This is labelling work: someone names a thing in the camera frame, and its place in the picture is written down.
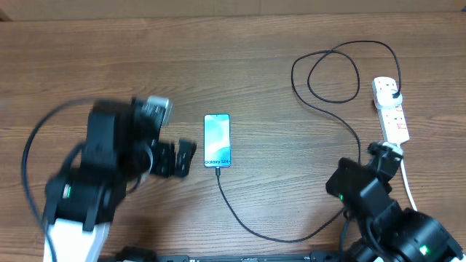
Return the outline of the Galaxy smartphone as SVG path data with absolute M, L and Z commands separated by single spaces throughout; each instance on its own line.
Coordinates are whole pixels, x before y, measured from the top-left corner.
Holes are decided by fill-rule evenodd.
M 204 166 L 230 167 L 232 143 L 229 114 L 206 114 L 204 117 Z

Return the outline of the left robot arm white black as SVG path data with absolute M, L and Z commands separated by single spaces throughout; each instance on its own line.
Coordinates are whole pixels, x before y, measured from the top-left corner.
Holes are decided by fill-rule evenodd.
M 70 106 L 92 104 L 87 134 L 65 157 L 45 186 L 39 212 L 28 186 L 27 161 L 45 122 Z M 44 261 L 98 261 L 117 207 L 148 175 L 184 178 L 197 145 L 159 139 L 173 104 L 167 98 L 133 98 L 129 103 L 79 98 L 60 104 L 39 120 L 23 150 L 21 178 L 30 208 L 44 235 Z

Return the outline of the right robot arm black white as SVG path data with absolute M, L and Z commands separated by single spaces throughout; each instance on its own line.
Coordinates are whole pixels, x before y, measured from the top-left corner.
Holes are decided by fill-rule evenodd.
M 368 146 L 366 165 L 341 158 L 325 185 L 341 200 L 347 221 L 355 221 L 361 238 L 341 252 L 342 261 L 464 261 L 459 243 L 436 219 L 401 208 L 390 197 L 389 184 L 403 160 L 397 145 L 380 141 Z

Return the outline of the white charger adapter plug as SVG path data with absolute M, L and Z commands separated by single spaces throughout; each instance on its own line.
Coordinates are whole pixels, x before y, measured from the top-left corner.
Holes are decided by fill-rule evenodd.
M 384 110 L 400 106 L 403 102 L 401 93 L 392 92 L 391 90 L 376 90 L 374 94 L 374 104 L 377 109 Z

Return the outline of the white power strip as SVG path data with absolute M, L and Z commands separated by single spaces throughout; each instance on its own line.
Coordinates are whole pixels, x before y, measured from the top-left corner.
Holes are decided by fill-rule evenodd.
M 376 77 L 371 86 L 373 94 L 375 94 L 376 90 L 398 91 L 396 81 L 386 76 Z M 377 112 L 385 141 L 400 145 L 410 139 L 402 104 L 390 109 L 377 109 Z

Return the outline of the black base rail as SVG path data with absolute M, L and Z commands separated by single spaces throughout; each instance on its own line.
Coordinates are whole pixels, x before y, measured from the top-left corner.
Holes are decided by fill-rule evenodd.
M 148 262 L 339 262 L 338 251 L 314 251 L 303 255 L 157 255 L 152 250 L 125 247 L 111 261 L 148 261 Z

